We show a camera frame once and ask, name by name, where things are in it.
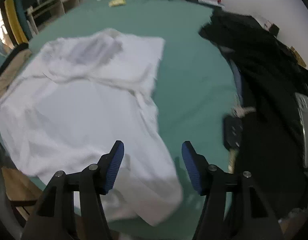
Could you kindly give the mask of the white hooded jacket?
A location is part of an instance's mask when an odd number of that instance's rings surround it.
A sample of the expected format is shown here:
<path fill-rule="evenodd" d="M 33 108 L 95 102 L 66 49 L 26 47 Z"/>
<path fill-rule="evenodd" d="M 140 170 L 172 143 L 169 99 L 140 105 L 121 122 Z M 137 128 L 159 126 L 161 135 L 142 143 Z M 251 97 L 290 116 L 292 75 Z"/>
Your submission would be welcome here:
<path fill-rule="evenodd" d="M 107 219 L 155 226 L 170 217 L 183 190 L 152 99 L 164 47 L 161 37 L 114 29 L 44 44 L 0 99 L 0 135 L 17 169 L 47 184 L 119 140 L 124 157 L 102 197 Z"/>

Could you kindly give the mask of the black clothes pile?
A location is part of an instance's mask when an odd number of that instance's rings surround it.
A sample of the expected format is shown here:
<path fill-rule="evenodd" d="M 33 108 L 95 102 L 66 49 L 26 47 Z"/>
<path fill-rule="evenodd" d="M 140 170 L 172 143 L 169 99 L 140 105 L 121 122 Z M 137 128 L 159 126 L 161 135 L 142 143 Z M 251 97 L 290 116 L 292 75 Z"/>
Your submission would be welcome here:
<path fill-rule="evenodd" d="M 235 172 L 251 172 L 277 218 L 306 208 L 308 176 L 295 94 L 308 97 L 308 71 L 252 16 L 214 11 L 199 34 L 237 66 L 242 105 L 254 108 L 242 119 Z"/>

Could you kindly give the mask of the smartphone on black clothes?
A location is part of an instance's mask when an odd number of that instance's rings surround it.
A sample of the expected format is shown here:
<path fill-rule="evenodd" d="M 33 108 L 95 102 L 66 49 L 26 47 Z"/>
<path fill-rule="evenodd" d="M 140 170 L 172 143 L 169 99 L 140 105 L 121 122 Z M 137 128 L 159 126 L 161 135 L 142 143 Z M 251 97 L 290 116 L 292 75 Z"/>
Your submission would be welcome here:
<path fill-rule="evenodd" d="M 295 93 L 295 97 L 298 103 L 300 123 L 303 129 L 304 166 L 308 168 L 308 97 L 300 93 Z"/>

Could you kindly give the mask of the black car key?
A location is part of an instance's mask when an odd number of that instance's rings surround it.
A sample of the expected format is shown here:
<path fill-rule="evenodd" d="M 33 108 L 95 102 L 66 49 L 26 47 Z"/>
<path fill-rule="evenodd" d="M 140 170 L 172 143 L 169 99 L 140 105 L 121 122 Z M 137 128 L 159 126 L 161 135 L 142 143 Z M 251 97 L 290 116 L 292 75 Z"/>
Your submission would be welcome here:
<path fill-rule="evenodd" d="M 223 145 L 229 152 L 228 172 L 233 174 L 242 139 L 242 121 L 237 116 L 223 118 Z"/>

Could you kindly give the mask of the green bed sheet mattress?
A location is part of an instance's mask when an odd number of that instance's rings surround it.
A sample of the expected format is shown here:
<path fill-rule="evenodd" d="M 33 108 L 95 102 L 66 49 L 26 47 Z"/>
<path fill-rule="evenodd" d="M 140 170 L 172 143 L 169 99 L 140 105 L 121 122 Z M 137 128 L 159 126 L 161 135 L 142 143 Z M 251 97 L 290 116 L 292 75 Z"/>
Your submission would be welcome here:
<path fill-rule="evenodd" d="M 183 199 L 170 217 L 155 226 L 140 217 L 108 222 L 111 230 L 133 237 L 188 239 L 194 234 L 203 198 L 191 186 L 181 145 L 189 140 L 209 161 L 227 168 L 222 117 L 236 99 L 234 77 L 219 50 L 198 33 L 210 20 L 211 9 L 183 0 L 126 2 L 119 7 L 109 7 L 107 1 L 82 3 L 31 40 L 30 61 L 47 42 L 91 36 L 105 29 L 165 40 L 152 99 L 158 109 L 158 133 L 174 162 Z"/>

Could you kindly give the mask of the beige folded garment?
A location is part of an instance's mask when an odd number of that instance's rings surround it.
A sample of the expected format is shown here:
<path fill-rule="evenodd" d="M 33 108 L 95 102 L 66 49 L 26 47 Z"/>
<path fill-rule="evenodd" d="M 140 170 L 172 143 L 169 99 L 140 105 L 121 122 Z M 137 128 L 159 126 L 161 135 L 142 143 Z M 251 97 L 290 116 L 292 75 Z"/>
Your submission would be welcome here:
<path fill-rule="evenodd" d="M 10 60 L 7 60 L 4 70 L 0 74 L 0 98 L 5 94 L 9 85 L 15 79 L 21 67 L 31 56 L 32 52 L 29 48 L 19 51 Z"/>

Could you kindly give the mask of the cardboard boxes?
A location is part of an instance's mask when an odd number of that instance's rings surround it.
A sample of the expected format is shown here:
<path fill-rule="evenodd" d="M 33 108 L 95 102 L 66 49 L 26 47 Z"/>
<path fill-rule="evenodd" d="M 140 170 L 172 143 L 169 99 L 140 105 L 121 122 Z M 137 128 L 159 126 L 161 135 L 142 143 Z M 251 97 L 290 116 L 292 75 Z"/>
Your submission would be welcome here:
<path fill-rule="evenodd" d="M 296 51 L 296 49 L 295 49 L 293 46 L 291 46 L 290 49 L 291 49 L 291 51 L 293 52 L 293 54 L 295 55 L 298 64 L 299 64 L 300 66 L 306 68 L 307 65 L 306 65 L 305 61 L 303 60 L 303 58 L 302 58 L 302 57 L 300 56 L 300 54 L 298 53 L 298 51 Z"/>

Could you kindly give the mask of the yellow packet on bed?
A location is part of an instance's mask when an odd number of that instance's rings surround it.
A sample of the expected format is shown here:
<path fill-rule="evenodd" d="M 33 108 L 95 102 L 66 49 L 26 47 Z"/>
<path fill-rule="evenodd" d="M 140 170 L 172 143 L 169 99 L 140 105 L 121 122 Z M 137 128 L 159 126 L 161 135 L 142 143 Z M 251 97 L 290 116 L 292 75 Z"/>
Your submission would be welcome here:
<path fill-rule="evenodd" d="M 109 7 L 118 7 L 126 4 L 126 0 L 111 0 L 108 5 Z"/>

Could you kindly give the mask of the white wooden desk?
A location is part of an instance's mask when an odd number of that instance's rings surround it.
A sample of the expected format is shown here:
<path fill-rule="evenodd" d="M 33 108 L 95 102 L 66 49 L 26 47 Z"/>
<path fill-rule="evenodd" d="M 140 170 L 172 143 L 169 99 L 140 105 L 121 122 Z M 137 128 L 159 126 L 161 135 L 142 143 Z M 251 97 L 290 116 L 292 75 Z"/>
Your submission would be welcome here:
<path fill-rule="evenodd" d="M 46 0 L 26 9 L 27 22 L 32 35 L 39 34 L 50 23 L 79 6 L 80 0 Z"/>

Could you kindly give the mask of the yellow curtain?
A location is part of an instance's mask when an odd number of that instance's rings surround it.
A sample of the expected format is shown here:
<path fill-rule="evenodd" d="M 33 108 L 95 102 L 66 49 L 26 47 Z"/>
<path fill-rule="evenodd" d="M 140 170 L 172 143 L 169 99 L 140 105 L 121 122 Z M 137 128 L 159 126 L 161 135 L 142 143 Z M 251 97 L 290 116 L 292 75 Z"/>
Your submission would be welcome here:
<path fill-rule="evenodd" d="M 27 43 L 28 39 L 18 21 L 18 16 L 15 10 L 14 0 L 5 0 L 4 2 L 8 23 L 10 25 L 12 34 L 17 44 Z"/>

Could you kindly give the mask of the teal curtain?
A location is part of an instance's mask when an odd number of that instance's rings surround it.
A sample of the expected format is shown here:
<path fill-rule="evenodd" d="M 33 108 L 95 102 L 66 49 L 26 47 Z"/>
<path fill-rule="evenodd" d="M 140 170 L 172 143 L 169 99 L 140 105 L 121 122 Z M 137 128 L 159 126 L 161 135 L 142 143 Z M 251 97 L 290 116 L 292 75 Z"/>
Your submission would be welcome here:
<path fill-rule="evenodd" d="M 27 40 L 29 41 L 32 38 L 32 34 L 29 28 L 29 25 L 27 23 L 27 19 L 25 16 L 25 9 L 23 8 L 23 0 L 13 0 L 14 1 L 14 5 L 15 5 L 15 12 L 20 24 L 20 27 L 25 35 L 25 37 L 27 38 Z"/>

